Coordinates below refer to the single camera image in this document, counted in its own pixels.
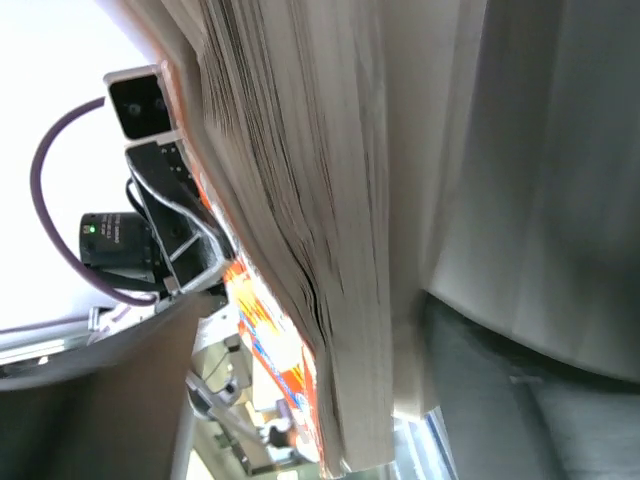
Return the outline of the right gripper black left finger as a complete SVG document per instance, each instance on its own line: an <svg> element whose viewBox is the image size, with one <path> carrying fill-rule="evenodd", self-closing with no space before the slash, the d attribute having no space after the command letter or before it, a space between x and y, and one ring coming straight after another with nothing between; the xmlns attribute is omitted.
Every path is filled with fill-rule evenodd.
<svg viewBox="0 0 640 480"><path fill-rule="evenodd" d="M207 295L1 381L4 479L182 479L186 377Z"/></svg>

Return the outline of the orange paperback book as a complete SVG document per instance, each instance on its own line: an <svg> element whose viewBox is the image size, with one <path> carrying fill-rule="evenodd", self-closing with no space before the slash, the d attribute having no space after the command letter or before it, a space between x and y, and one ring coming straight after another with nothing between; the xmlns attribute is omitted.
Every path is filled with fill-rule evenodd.
<svg viewBox="0 0 640 480"><path fill-rule="evenodd" d="M451 217L483 1L126 1L204 188L315 372L339 477L436 398L419 295Z"/></svg>

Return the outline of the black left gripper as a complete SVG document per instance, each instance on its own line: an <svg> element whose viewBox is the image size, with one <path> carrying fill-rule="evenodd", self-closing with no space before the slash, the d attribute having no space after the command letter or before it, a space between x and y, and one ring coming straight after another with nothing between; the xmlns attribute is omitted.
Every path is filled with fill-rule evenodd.
<svg viewBox="0 0 640 480"><path fill-rule="evenodd" d="M202 202L179 142L126 149L125 193L132 212L87 213L80 260L115 289L223 295L231 243Z"/></svg>

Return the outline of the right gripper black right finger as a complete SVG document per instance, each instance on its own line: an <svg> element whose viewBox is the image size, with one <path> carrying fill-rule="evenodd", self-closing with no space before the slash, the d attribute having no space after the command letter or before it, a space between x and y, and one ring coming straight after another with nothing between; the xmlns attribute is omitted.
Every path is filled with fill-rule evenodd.
<svg viewBox="0 0 640 480"><path fill-rule="evenodd" d="M539 354L432 295L423 312L459 478L638 478L638 385Z"/></svg>

